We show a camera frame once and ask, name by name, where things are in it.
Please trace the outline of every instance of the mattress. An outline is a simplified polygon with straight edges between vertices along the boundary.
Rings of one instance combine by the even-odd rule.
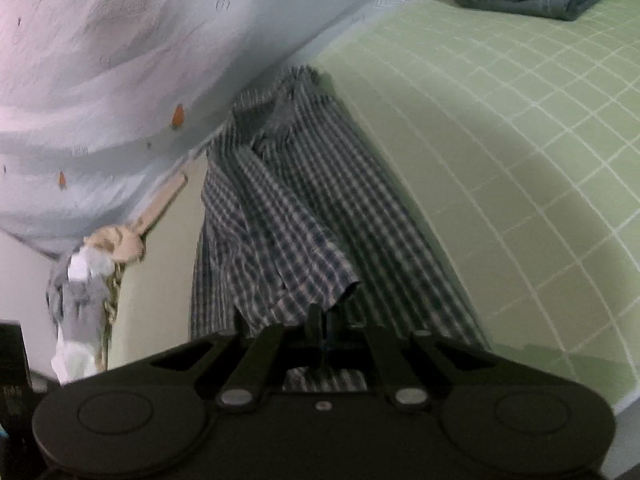
[[[574,23],[378,0],[317,57],[494,351],[638,387],[639,0]],[[186,341],[206,162],[127,269],[110,367]]]

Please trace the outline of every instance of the grid pattern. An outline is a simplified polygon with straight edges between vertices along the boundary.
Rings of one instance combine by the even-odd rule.
[[[320,65],[495,349],[612,404],[640,372],[640,0],[576,22],[406,6]]]

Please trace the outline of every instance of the plaid shirt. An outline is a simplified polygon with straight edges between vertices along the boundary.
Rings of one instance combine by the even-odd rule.
[[[191,337],[300,324],[346,298],[350,323],[485,344],[469,309],[311,68],[246,92],[209,147]],[[290,370],[286,389],[361,390],[354,370]]]

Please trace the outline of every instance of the metal screw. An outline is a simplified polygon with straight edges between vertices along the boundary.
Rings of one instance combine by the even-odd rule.
[[[252,396],[251,392],[242,388],[227,390],[220,394],[220,402],[227,406],[245,406],[252,400],[254,400],[254,396]]]
[[[396,391],[396,400],[400,404],[422,404],[427,397],[427,392],[421,388],[402,388]]]
[[[332,403],[328,400],[318,400],[318,402],[316,402],[316,410],[319,412],[328,412],[332,407]]]

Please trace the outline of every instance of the bedding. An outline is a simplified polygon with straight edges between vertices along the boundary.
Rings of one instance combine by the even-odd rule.
[[[624,408],[640,362],[640,1],[571,23],[391,1],[315,65],[494,351]],[[201,188],[187,184],[127,269],[110,366],[187,340]]]
[[[133,221],[261,72],[372,0],[0,0],[0,228]]]

